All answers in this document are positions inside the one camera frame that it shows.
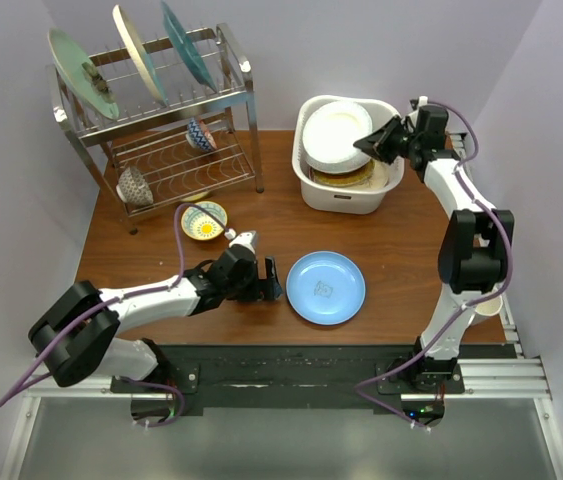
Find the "white scalloped plate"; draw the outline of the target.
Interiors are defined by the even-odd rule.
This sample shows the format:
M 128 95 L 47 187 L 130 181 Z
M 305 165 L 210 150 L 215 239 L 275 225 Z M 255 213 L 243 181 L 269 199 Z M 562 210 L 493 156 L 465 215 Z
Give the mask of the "white scalloped plate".
M 317 171 L 329 174 L 349 173 L 365 166 L 370 157 L 352 144 L 344 146 L 305 146 L 306 162 Z
M 341 100 L 330 102 L 312 113 L 303 128 L 302 145 L 350 145 L 372 133 L 372 118 L 360 104 Z

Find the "green cream leaf plate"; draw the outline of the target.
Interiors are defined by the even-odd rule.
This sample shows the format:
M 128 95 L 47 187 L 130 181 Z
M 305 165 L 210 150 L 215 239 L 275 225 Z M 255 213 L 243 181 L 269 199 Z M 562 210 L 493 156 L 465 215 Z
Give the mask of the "green cream leaf plate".
M 341 189 L 359 191 L 375 191 L 382 189 L 389 181 L 389 172 L 385 164 L 377 162 L 376 160 L 373 161 L 374 170 L 370 179 L 361 184 Z

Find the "woven bamboo tray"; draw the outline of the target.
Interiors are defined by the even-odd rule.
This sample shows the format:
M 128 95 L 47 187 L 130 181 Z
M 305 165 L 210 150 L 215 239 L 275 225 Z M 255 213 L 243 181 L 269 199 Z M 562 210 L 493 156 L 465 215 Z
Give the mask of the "woven bamboo tray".
M 351 187 L 366 182 L 372 177 L 374 170 L 374 161 L 370 160 L 364 166 L 341 174 L 325 173 L 310 168 L 310 179 L 317 184 L 329 187 Z

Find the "blue plate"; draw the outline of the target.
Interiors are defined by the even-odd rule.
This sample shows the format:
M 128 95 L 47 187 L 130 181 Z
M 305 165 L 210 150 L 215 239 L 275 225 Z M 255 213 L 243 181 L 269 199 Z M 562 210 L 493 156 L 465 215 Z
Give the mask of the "blue plate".
M 365 278 L 348 257 L 333 251 L 304 255 L 290 268 L 286 297 L 304 320 L 337 326 L 352 319 L 366 298 Z

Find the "yellow black patterned plate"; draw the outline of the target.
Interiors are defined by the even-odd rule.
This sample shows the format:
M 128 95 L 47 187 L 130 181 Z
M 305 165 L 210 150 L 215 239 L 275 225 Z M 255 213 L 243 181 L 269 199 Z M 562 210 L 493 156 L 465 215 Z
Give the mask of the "yellow black patterned plate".
M 360 173 L 328 174 L 312 169 L 310 178 L 317 184 L 330 187 L 350 187 L 363 182 L 363 175 Z

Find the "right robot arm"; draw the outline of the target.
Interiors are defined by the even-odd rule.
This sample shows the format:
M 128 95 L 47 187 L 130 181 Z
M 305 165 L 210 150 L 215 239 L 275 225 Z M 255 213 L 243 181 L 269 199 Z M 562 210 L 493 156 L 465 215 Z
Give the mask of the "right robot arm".
M 391 118 L 354 145 L 382 163 L 407 160 L 448 217 L 437 259 L 442 288 L 432 318 L 410 357 L 374 379 L 401 380 L 427 393 L 452 378 L 476 306 L 507 289 L 515 219 L 511 211 L 487 201 L 466 178 L 464 166 L 470 159 L 447 147 L 446 128 L 454 109 L 426 97 L 412 101 L 411 108 L 406 117 Z

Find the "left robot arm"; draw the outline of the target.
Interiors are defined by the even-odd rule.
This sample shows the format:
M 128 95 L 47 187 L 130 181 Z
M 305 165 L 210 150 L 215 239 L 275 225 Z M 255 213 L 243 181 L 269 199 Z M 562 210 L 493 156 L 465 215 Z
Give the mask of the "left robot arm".
M 255 254 L 243 245 L 228 247 L 162 282 L 126 289 L 98 289 L 89 281 L 73 284 L 31 327 L 28 338 L 37 358 L 60 387 L 71 387 L 114 366 L 110 374 L 130 377 L 146 392 L 161 390 L 168 368 L 147 341 L 123 344 L 117 335 L 159 320 L 189 317 L 218 308 L 225 300 L 275 301 L 282 295 L 276 263 L 265 258 L 258 276 Z

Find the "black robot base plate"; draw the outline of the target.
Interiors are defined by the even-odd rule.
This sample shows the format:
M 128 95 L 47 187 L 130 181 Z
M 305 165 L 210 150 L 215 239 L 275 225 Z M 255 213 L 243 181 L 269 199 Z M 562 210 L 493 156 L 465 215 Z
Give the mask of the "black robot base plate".
M 207 408 L 365 409 L 439 420 L 444 401 L 465 391 L 455 360 L 423 358 L 407 365 L 406 345 L 168 345 L 161 347 L 169 382 L 185 411 Z

